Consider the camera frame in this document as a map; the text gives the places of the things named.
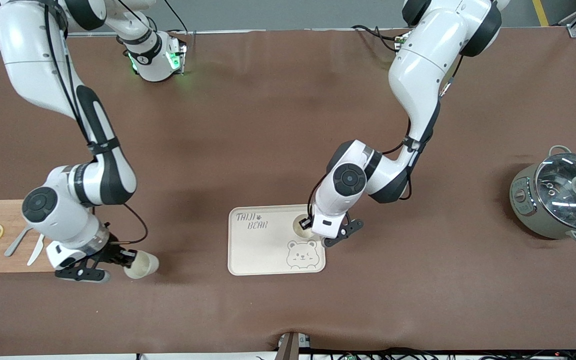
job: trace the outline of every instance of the cutting board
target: cutting board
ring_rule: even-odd
[[[46,246],[51,243],[47,237],[43,239],[43,250],[37,260],[30,266],[26,265],[39,239],[39,232],[36,230],[28,231],[12,256],[4,256],[9,245],[26,227],[26,221],[21,216],[22,202],[23,200],[0,200],[0,225],[4,228],[0,239],[0,272],[54,272],[55,269],[46,256]]]

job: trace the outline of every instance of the white tray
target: white tray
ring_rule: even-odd
[[[236,207],[228,216],[228,270],[232,275],[320,272],[326,252],[319,237],[299,237],[293,223],[306,205]]]

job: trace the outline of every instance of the pot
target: pot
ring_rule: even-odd
[[[553,150],[562,153],[553,154]],[[520,171],[510,186],[510,203],[519,220],[551,239],[576,241],[576,153],[562,145],[546,160]]]

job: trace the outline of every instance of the yellow line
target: yellow line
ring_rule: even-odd
[[[539,25],[542,27],[548,27],[548,19],[546,18],[546,12],[544,12],[544,6],[542,5],[542,0],[532,0],[534,5],[534,11],[537,13],[537,18],[539,19]]]

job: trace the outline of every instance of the table surface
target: table surface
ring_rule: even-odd
[[[265,351],[299,331],[338,349],[576,349],[576,243],[530,233],[508,189],[554,144],[576,152],[576,39],[502,29],[463,60],[406,202],[364,196],[365,221],[303,275],[233,276],[235,207],[302,204],[337,146],[386,150],[407,116],[393,60],[351,31],[203,34],[187,73],[135,76],[114,38],[73,38],[81,79],[112,120],[147,221],[136,249],[160,270],[85,284],[0,274],[0,355]],[[74,123],[12,89],[0,59],[0,199],[21,199],[57,166],[90,158]],[[98,216],[122,240],[123,207]]]

